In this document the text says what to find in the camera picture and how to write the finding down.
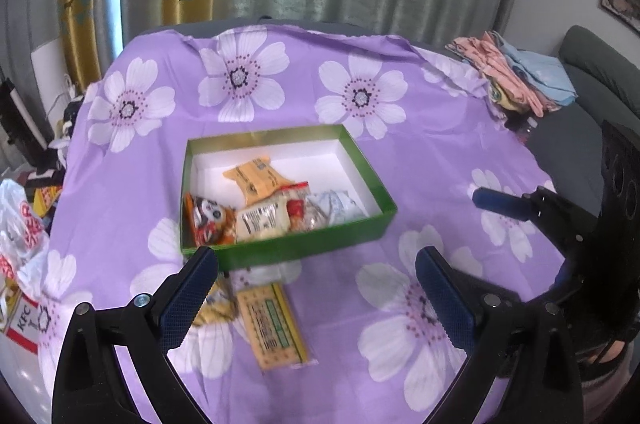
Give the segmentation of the person right hand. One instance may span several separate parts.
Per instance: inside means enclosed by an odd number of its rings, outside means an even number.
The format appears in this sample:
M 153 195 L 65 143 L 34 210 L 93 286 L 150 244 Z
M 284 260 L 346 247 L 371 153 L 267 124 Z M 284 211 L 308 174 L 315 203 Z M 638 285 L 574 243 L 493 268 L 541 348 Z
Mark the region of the person right hand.
M 611 340 L 599 348 L 590 352 L 577 355 L 577 363 L 580 366 L 594 366 L 595 364 L 609 364 L 623 361 L 628 352 L 628 344 L 623 340 Z

